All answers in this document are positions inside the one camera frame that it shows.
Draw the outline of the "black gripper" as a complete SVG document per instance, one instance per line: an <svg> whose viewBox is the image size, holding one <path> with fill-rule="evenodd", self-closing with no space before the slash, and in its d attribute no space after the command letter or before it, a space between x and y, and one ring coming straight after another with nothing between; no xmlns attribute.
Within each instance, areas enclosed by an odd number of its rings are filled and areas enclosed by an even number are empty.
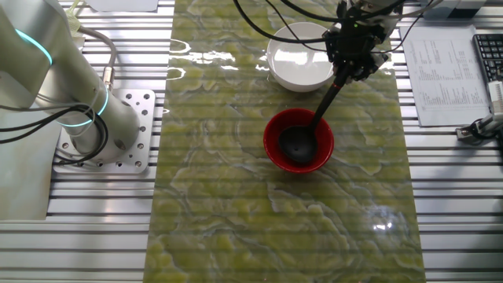
<svg viewBox="0 0 503 283"><path fill-rule="evenodd" d="M368 79L389 59L387 53L371 52L389 36L390 26L382 20L353 21L352 18L361 16L362 11L354 6L349 7L347 3L338 4L336 15L339 20L343 20L340 27L334 24L322 34L334 76L349 78L351 61L357 61L352 79Z"/></svg>

